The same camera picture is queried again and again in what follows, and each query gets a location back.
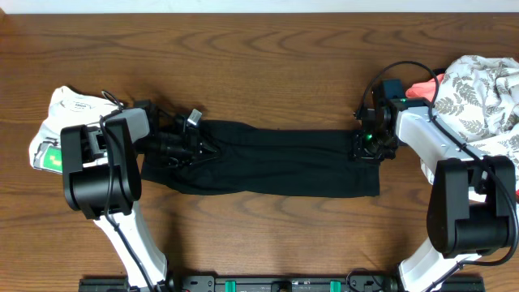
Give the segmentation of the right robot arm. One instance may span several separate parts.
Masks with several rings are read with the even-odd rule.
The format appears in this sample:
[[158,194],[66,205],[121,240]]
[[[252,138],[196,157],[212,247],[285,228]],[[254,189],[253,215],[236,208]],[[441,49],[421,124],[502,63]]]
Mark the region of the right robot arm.
[[433,176],[427,210],[427,239],[399,263],[383,291],[474,291],[479,280],[453,274],[467,265],[490,267],[510,260],[518,246],[514,165],[469,146],[425,99],[409,99],[398,79],[371,81],[354,116],[362,130],[354,138],[356,160],[380,163],[407,145]]

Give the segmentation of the black t-shirt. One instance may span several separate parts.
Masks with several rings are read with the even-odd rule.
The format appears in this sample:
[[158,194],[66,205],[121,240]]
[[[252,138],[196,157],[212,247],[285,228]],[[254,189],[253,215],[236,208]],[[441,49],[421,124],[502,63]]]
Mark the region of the black t-shirt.
[[142,179],[190,195],[251,191],[354,198],[380,193],[379,163],[351,156],[356,131],[269,130],[209,120],[201,122],[200,134],[219,149],[218,157],[178,168],[146,159]]

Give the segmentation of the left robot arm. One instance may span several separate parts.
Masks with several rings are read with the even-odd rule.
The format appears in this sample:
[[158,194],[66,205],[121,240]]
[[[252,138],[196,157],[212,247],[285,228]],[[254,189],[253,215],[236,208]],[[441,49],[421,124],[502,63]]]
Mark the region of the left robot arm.
[[62,178],[66,201],[94,222],[120,257],[127,279],[82,280],[82,291],[172,291],[168,260],[144,220],[137,156],[159,170],[210,161],[220,149],[199,129],[202,114],[171,116],[151,101],[117,108],[98,125],[61,131]]

